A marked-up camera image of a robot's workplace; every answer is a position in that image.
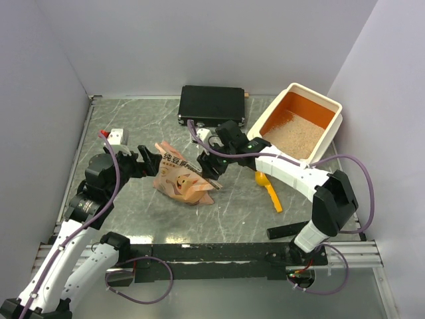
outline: gray wall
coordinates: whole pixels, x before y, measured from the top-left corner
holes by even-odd
[[[51,234],[88,98],[34,1],[2,0],[0,47],[1,304]]]
[[[425,2],[380,0],[329,96],[343,104],[337,146],[370,169],[377,240],[402,318],[425,318]],[[369,207],[359,170],[343,163]]]
[[[326,93],[376,0],[36,0],[89,94]]]

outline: orange plastic bag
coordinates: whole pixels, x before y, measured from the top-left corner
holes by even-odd
[[[214,200],[208,194],[212,189],[220,189],[221,185],[201,177],[201,171],[188,163],[167,142],[156,143],[155,147],[162,155],[159,173],[153,180],[154,188],[177,201],[189,205],[211,205]]]

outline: marble tabletop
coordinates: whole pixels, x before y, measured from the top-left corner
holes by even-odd
[[[273,98],[246,99],[247,132],[263,113]],[[186,126],[177,123],[179,100],[98,99],[90,119],[87,134],[78,158],[68,199],[76,193],[84,179],[89,159],[102,153],[99,130],[127,128],[130,132],[129,147],[137,151],[137,145],[146,145],[157,152],[155,142],[169,142],[189,161],[195,163],[200,150],[191,142]],[[325,157],[333,155],[332,146]],[[334,171],[337,161],[324,165]],[[219,179],[223,188],[211,191],[213,205],[189,206],[179,203],[153,188],[153,177],[131,179],[118,194],[115,209],[104,222],[96,241],[108,231],[130,238],[131,243],[259,243],[267,242],[266,229],[270,227],[307,221],[311,218],[311,203],[286,184],[270,178],[284,211],[276,213],[267,191],[256,184],[254,172],[232,164]],[[345,229],[356,229],[354,218]],[[277,239],[290,241],[292,238]],[[358,235],[339,234],[335,241],[358,241]]]

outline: black box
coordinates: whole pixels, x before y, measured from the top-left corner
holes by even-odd
[[[228,120],[245,124],[245,92],[241,88],[185,85],[181,89],[179,123],[219,126]]]

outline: metal frame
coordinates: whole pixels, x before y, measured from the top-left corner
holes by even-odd
[[[122,98],[128,98],[128,99],[142,99],[142,98],[148,98],[148,99],[156,99],[156,98],[178,98],[179,96],[124,96]],[[56,227],[54,228],[53,235],[57,234],[60,230],[60,224],[62,220],[62,214],[64,212],[64,208],[66,206],[66,202],[68,199],[68,193],[70,191],[70,187],[72,184],[72,179],[74,177],[76,166],[78,163],[78,158],[80,157],[80,152],[82,149],[82,145],[84,143],[84,138],[86,137],[88,125],[90,123],[90,119],[94,110],[94,106],[96,105],[96,101],[102,98],[101,96],[91,96],[91,103],[88,109],[87,117],[84,122],[84,128],[82,131],[81,139],[78,144],[78,147],[76,149],[76,153],[74,156],[74,161],[72,163],[68,183],[66,185],[66,190],[64,197],[62,199],[62,204],[60,206],[60,211],[56,223]],[[337,153],[335,143],[332,141],[332,147],[335,150],[335,153]],[[339,159],[337,159],[339,168],[341,167],[341,162]],[[357,227],[360,228],[360,222],[359,218],[357,217],[357,214],[354,214],[355,222],[357,224]],[[360,234],[362,240],[366,240],[364,234]],[[374,241],[341,241],[341,242],[332,242],[333,246],[337,247],[346,257],[349,267],[350,268],[372,268],[375,274],[375,278],[377,281],[377,286],[382,298],[382,303],[384,305],[384,309],[386,312],[386,315],[388,318],[400,318],[397,307],[394,302],[394,297],[392,295],[388,280],[386,278],[384,268],[383,268],[383,262],[381,260],[381,256],[379,254],[377,244]],[[50,251],[51,245],[41,245],[40,249],[37,253],[37,257],[33,266],[32,276],[33,277],[38,269],[40,268],[41,264],[43,263],[44,259],[46,258],[48,252]],[[91,246],[87,246],[86,249],[81,254],[80,258],[78,259],[78,262],[76,263],[76,266],[74,267],[74,270],[76,270],[87,258],[91,255]],[[339,255],[332,251],[331,249],[326,248],[327,258],[329,261],[329,264],[327,266],[312,266],[312,269],[319,269],[319,268],[343,268],[344,264],[339,257]],[[291,269],[297,269],[302,267],[291,267]]]

